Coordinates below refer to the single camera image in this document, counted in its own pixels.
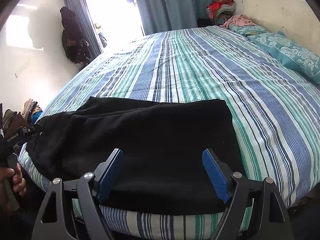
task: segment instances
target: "teal patterned pillowcase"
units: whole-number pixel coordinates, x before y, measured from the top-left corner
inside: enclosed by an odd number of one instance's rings
[[[311,50],[275,33],[263,33],[248,39],[286,68],[309,77],[316,84],[320,83],[320,57]]]
[[[287,37],[287,36],[285,36],[285,34],[282,31],[277,31],[277,34],[280,34],[280,35],[282,35],[284,37]]]
[[[255,26],[235,26],[234,24],[229,25],[229,29],[243,35],[244,37],[250,36],[250,35],[258,35],[261,33],[268,33],[268,30],[265,28],[262,28],[259,25]]]

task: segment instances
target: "silver bolt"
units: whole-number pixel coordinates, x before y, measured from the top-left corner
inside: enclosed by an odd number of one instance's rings
[[[267,178],[266,178],[266,182],[268,182],[268,183],[272,184],[272,183],[273,183],[273,179],[271,179],[271,178],[267,177]]]
[[[241,177],[242,177],[242,174],[240,173],[240,172],[234,172],[233,173],[233,176],[235,177],[235,178],[237,178],[237,179],[240,179]]]
[[[58,184],[58,183],[60,183],[60,181],[61,181],[60,178],[55,178],[55,179],[52,181],[52,183],[53,183],[53,184]]]
[[[85,175],[84,175],[84,178],[85,179],[91,179],[93,177],[93,173],[92,172],[87,172]]]

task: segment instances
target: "curtain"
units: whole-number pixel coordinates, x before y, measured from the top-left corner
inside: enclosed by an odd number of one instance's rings
[[[88,12],[83,0],[64,0],[64,4],[73,11],[79,20],[80,29],[89,43],[89,51],[91,53],[91,61],[101,54],[103,49],[98,42],[98,36],[94,30],[93,23],[89,18]]]
[[[197,27],[212,0],[137,0],[145,34]]]

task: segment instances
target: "blue and green striped blanket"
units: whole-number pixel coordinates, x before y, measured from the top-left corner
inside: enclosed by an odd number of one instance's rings
[[[320,180],[319,87],[232,31],[211,26],[156,33],[118,53],[104,53],[60,91],[42,116],[74,111],[89,96],[180,103],[223,99],[250,179],[272,177],[287,207]],[[50,182],[25,148],[19,161],[47,190]],[[81,215],[76,200],[74,208]],[[101,210],[111,229],[148,239],[208,239],[222,216]],[[250,214],[247,209],[242,228]]]

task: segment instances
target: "black pants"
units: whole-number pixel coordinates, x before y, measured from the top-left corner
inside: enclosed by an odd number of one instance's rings
[[[109,207],[170,215],[223,212],[202,165],[206,148],[244,174],[232,116],[219,99],[174,104],[91,97],[76,112],[46,116],[39,124],[42,134],[27,151],[50,180],[78,179],[114,148],[124,152],[104,202]]]

